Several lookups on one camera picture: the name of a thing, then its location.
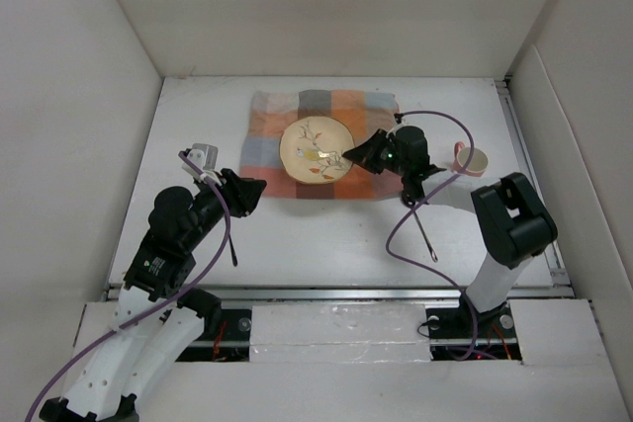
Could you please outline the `beige bird pattern plate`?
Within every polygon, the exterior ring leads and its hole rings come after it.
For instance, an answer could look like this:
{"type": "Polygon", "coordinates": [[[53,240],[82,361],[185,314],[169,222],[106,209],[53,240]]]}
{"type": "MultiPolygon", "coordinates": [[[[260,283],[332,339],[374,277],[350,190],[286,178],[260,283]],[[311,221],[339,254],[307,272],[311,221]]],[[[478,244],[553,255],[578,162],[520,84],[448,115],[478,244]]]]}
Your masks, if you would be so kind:
{"type": "Polygon", "coordinates": [[[350,130],[328,117],[307,117],[286,127],[279,143],[283,169],[305,185],[335,183],[345,177],[352,164],[343,153],[354,146],[350,130]]]}

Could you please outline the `black metal fork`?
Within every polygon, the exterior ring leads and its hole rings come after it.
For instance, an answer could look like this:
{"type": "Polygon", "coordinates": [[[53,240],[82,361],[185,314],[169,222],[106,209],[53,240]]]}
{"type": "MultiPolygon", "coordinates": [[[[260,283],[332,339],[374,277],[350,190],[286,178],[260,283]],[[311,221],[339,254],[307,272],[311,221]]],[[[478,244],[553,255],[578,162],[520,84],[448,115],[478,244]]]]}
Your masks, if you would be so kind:
{"type": "Polygon", "coordinates": [[[232,265],[234,267],[237,267],[238,266],[238,258],[237,258],[237,255],[236,255],[236,251],[235,251],[235,248],[234,248],[234,245],[233,245],[233,240],[232,240],[231,235],[229,235],[229,237],[228,237],[228,245],[229,245],[229,251],[230,251],[232,265]]]}

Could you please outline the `orange blue checkered cloth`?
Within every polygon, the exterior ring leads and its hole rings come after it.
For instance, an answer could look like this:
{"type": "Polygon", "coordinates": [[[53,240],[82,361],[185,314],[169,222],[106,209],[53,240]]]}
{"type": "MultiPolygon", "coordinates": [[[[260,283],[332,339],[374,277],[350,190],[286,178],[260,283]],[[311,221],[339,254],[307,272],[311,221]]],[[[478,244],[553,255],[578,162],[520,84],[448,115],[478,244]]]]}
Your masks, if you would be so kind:
{"type": "Polygon", "coordinates": [[[284,170],[279,142],[285,129],[307,117],[340,121],[356,145],[377,129],[388,130],[400,111],[395,95],[355,90],[305,90],[298,93],[257,91],[251,101],[248,132],[240,157],[239,174],[267,182],[264,195],[284,199],[374,200],[397,194],[401,179],[385,171],[373,175],[354,166],[332,184],[302,184],[284,170]]]}

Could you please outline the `pink ceramic mug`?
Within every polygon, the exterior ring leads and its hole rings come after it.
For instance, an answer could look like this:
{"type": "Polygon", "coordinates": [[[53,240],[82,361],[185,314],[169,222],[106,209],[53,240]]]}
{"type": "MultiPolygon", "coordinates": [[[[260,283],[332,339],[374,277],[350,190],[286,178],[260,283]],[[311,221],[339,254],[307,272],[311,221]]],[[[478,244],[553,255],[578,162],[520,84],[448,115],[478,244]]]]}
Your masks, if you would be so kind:
{"type": "Polygon", "coordinates": [[[460,174],[482,177],[490,164],[489,156],[479,148],[467,146],[458,141],[453,147],[451,170],[460,174]]]}

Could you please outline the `black metal spoon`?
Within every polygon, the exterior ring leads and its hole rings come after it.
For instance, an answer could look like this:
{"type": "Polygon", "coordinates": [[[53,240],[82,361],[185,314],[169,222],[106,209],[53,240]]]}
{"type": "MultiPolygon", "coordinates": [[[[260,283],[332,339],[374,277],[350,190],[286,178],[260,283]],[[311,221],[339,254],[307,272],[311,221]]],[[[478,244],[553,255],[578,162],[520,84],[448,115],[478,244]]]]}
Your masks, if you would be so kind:
{"type": "Polygon", "coordinates": [[[437,263],[438,262],[438,255],[437,255],[437,253],[436,253],[436,251],[435,251],[435,249],[434,249],[434,247],[433,247],[433,245],[431,243],[431,240],[429,239],[428,234],[426,233],[426,230],[424,229],[423,223],[421,221],[421,218],[419,217],[418,212],[417,211],[413,211],[412,215],[413,215],[413,217],[415,219],[415,222],[416,222],[416,224],[418,226],[418,229],[419,229],[419,231],[420,231],[420,233],[422,235],[422,238],[424,240],[426,248],[427,248],[427,250],[429,252],[429,256],[430,256],[431,261],[434,262],[434,263],[437,263]]]}

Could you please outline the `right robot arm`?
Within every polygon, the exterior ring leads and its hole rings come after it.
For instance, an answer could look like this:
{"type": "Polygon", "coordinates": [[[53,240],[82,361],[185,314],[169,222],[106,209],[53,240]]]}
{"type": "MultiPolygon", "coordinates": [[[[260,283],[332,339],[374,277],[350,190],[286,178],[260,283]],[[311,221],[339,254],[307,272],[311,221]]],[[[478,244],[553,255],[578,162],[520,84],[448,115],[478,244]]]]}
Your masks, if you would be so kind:
{"type": "Polygon", "coordinates": [[[553,218],[524,174],[486,179],[441,169],[431,163],[418,127],[379,129],[343,157],[370,173],[388,170],[399,176],[410,209],[424,203],[476,216],[486,257],[459,306],[429,325],[434,337],[478,337],[489,330],[527,264],[558,237],[553,218]]]}

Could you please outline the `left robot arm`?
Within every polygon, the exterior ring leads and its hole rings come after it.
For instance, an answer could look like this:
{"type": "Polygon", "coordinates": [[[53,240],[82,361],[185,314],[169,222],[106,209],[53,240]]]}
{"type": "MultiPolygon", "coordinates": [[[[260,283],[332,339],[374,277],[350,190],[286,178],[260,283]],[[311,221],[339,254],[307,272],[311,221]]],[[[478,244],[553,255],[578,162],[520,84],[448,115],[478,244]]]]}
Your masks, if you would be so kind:
{"type": "Polygon", "coordinates": [[[198,188],[192,194],[170,187],[156,196],[109,331],[86,348],[90,361],[68,391],[44,403],[41,420],[137,421],[189,344],[221,331],[221,300],[185,283],[193,252],[218,222],[250,215],[266,183],[224,169],[198,188]]]}

